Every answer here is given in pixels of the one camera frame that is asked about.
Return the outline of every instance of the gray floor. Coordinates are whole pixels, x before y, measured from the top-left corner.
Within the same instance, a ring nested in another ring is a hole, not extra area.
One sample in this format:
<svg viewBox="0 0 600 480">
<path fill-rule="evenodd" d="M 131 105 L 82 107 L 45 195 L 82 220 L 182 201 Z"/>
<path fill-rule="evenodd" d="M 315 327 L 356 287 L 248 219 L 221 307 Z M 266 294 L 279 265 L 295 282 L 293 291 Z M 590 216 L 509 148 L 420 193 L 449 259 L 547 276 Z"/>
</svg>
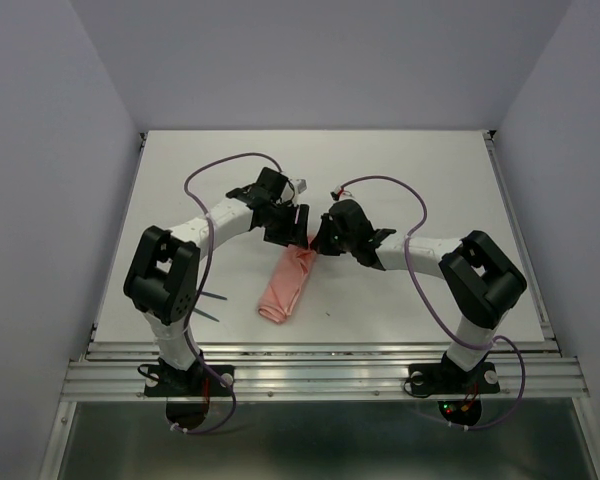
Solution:
<svg viewBox="0 0 600 480">
<path fill-rule="evenodd" d="M 436 412 L 431 402 L 418 405 Z M 483 418 L 509 406 L 488 402 Z M 505 424 L 468 433 L 415 408 L 412 402 L 240 405 L 222 432 L 188 437 L 169 431 L 162 404 L 82 404 L 61 478 L 595 478 L 570 400 L 525 400 Z"/>
</svg>

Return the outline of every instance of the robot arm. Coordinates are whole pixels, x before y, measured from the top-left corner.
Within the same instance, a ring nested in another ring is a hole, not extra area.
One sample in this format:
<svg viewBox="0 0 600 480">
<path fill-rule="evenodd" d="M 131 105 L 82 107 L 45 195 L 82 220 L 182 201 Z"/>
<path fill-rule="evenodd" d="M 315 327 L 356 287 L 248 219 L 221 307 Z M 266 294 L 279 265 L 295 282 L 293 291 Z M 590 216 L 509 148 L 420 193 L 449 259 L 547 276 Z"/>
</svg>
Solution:
<svg viewBox="0 0 600 480">
<path fill-rule="evenodd" d="M 348 252 L 360 264 L 378 270 L 408 269 L 405 235 L 374 229 L 353 198 L 337 201 L 322 216 L 311 248 L 323 255 Z M 487 350 L 465 345 L 489 344 L 506 313 L 525 291 L 526 281 L 484 232 L 474 231 L 462 239 L 415 237 L 409 241 L 409 255 L 415 273 L 447 282 L 462 312 L 455 334 L 460 343 L 452 342 L 441 365 L 449 378 L 453 377 L 450 382 L 464 388 L 475 382 L 487 354 Z"/>
<path fill-rule="evenodd" d="M 266 242 L 307 247 L 309 207 L 297 204 L 304 190 L 304 180 L 264 168 L 255 183 L 228 192 L 209 211 L 213 249 L 256 227 L 265 229 Z M 195 362 L 184 337 L 185 318 L 195 306 L 198 265 L 207 255 L 208 242 L 204 216 L 169 230 L 149 227 L 124 283 L 125 295 L 151 325 L 161 360 L 176 370 L 187 371 Z"/>
</svg>

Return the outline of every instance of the pink towel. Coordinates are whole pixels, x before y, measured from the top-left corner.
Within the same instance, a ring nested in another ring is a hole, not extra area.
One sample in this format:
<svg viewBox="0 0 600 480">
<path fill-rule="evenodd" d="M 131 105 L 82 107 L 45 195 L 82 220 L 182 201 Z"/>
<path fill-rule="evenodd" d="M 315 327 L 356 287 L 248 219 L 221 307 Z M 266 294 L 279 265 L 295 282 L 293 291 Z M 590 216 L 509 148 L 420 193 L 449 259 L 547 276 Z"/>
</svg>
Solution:
<svg viewBox="0 0 600 480">
<path fill-rule="evenodd" d="M 313 250 L 293 245 L 282 252 L 269 285 L 258 301 L 260 315 L 276 323 L 283 323 L 289 318 L 317 255 Z"/>
</svg>

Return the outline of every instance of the purple cable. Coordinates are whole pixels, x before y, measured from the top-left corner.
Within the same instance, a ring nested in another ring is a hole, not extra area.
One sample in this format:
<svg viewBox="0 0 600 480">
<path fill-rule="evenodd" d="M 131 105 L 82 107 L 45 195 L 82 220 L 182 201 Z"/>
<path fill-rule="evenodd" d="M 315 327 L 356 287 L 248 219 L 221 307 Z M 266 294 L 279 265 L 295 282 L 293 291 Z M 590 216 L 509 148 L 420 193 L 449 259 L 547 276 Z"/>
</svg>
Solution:
<svg viewBox="0 0 600 480">
<path fill-rule="evenodd" d="M 193 298 L 193 306 L 194 307 L 198 303 L 198 299 L 200 298 L 200 294 L 202 293 L 202 290 L 204 289 L 204 285 L 205 285 L 205 283 L 207 283 L 207 278 L 209 277 L 209 271 L 211 270 L 211 260 L 213 259 L 213 245 L 215 243 L 215 228 L 213 226 L 213 221 L 211 220 L 211 216 L 209 214 L 209 209 L 205 206 L 204 203 L 202 203 L 202 200 L 200 200 L 200 198 L 189 189 L 189 184 L 191 183 L 191 180 L 193 180 L 193 178 L 195 176 L 204 172 L 205 170 L 208 170 L 211 167 L 215 167 L 216 165 L 220 165 L 221 163 L 229 162 L 231 160 L 236 160 L 238 158 L 243 158 L 243 157 L 265 158 L 265 159 L 269 160 L 271 163 L 273 163 L 279 172 L 282 171 L 282 167 L 280 166 L 280 164 L 277 161 L 275 161 L 273 158 L 271 158 L 269 155 L 265 155 L 264 153 L 248 152 L 248 153 L 240 153 L 237 155 L 231 155 L 230 157 L 226 157 L 226 158 L 221 158 L 220 160 L 216 160 L 216 161 L 211 162 L 203 167 L 200 167 L 195 172 L 193 172 L 191 175 L 189 175 L 184 182 L 184 193 L 186 193 L 194 202 L 196 202 L 198 207 L 200 207 L 200 210 L 202 210 L 202 213 L 204 213 L 204 216 L 207 219 L 207 225 L 209 225 L 209 242 L 208 242 L 208 247 L 207 247 L 208 248 L 207 249 L 207 262 L 204 267 L 204 272 L 202 273 L 202 278 L 200 279 L 200 284 L 198 285 L 196 294 Z M 231 394 L 231 410 L 229 411 L 229 413 L 227 414 L 227 416 L 225 418 L 223 418 L 221 421 L 219 421 L 215 425 L 212 425 L 211 427 L 205 428 L 203 430 L 186 430 L 184 428 L 181 428 L 177 424 L 173 424 L 173 423 L 171 424 L 171 428 L 173 428 L 174 430 L 177 430 L 181 433 L 186 433 L 187 435 L 201 435 L 201 434 L 213 432 L 214 430 L 217 430 L 218 428 L 222 427 L 225 423 L 227 423 L 229 421 L 229 419 L 235 413 L 238 401 L 236 399 L 236 394 L 233 391 L 233 386 L 229 385 L 220 375 L 218 375 L 209 365 L 207 365 L 204 358 L 198 354 L 193 336 L 189 333 L 189 325 L 191 323 L 191 314 L 192 313 L 193 313 L 193 309 L 185 317 L 184 325 L 183 325 L 184 339 L 187 342 L 187 346 L 189 347 L 189 350 L 191 350 L 191 353 L 193 353 L 193 356 L 196 358 L 196 360 L 198 362 L 200 362 L 200 365 L 202 365 L 202 368 L 204 368 L 205 371 L 211 377 L 213 377 L 216 381 L 218 381 L 220 383 L 220 385 L 229 389 L 229 393 Z"/>
<path fill-rule="evenodd" d="M 420 282 L 418 282 L 418 278 L 416 277 L 415 269 L 413 267 L 413 260 L 411 258 L 411 253 L 409 252 L 409 241 L 411 240 L 411 235 L 413 235 L 420 227 L 422 227 L 422 225 L 424 225 L 424 222 L 427 221 L 427 216 L 428 216 L 427 205 L 424 202 L 424 199 L 420 196 L 420 194 L 418 192 L 415 191 L 415 189 L 413 189 L 406 183 L 404 183 L 396 178 L 388 177 L 386 175 L 367 175 L 365 177 L 354 178 L 353 180 L 349 180 L 348 182 L 343 183 L 340 187 L 342 189 L 344 189 L 345 187 L 348 187 L 349 185 L 353 185 L 354 183 L 362 182 L 365 180 L 387 180 L 389 182 L 396 183 L 396 184 L 406 188 L 407 190 L 409 190 L 413 194 L 413 196 L 416 197 L 416 199 L 420 202 L 420 205 L 422 206 L 422 219 L 418 223 L 416 223 L 415 226 L 413 226 L 411 228 L 411 230 L 409 230 L 407 232 L 406 238 L 404 240 L 404 258 L 407 262 L 407 270 L 409 271 L 409 276 L 411 277 L 413 285 L 416 287 L 418 295 L 420 295 L 420 298 L 424 302 L 424 305 L 427 307 L 427 310 L 429 310 L 429 313 L 431 314 L 433 319 L 436 321 L 436 323 L 440 326 L 440 328 L 442 328 L 444 333 L 446 333 L 458 345 L 468 348 L 470 350 L 489 350 L 489 349 L 491 349 L 491 347 L 493 347 L 493 344 L 496 341 L 504 340 L 511 346 L 514 353 L 518 356 L 518 360 L 520 361 L 520 390 L 518 391 L 518 396 L 516 397 L 516 400 L 515 400 L 513 406 L 511 407 L 511 409 L 507 413 L 502 415 L 502 417 L 500 417 L 492 422 L 486 423 L 484 425 L 468 427 L 467 429 L 468 430 L 484 430 L 485 428 L 493 427 L 494 425 L 497 425 L 497 424 L 503 422 L 513 412 L 515 412 L 518 409 L 518 407 L 520 405 L 520 401 L 522 400 L 522 396 L 524 395 L 524 388 L 525 388 L 525 384 L 526 384 L 526 380 L 527 380 L 527 371 L 524 366 L 524 359 L 522 358 L 522 353 L 520 352 L 518 347 L 516 347 L 516 345 L 509 338 L 505 337 L 504 335 L 496 335 L 495 337 L 493 337 L 491 342 L 489 342 L 488 344 L 473 345 L 471 343 L 467 343 L 464 340 L 458 338 L 449 329 L 449 327 L 447 327 L 447 325 L 444 323 L 444 321 L 440 318 L 438 313 L 433 308 L 433 305 L 431 305 L 431 302 L 427 298 L 427 295 L 424 293 L 424 290 L 422 289 Z M 429 417 L 428 415 L 424 415 L 424 416 L 427 418 L 431 418 L 432 420 L 441 421 L 437 418 Z"/>
</svg>

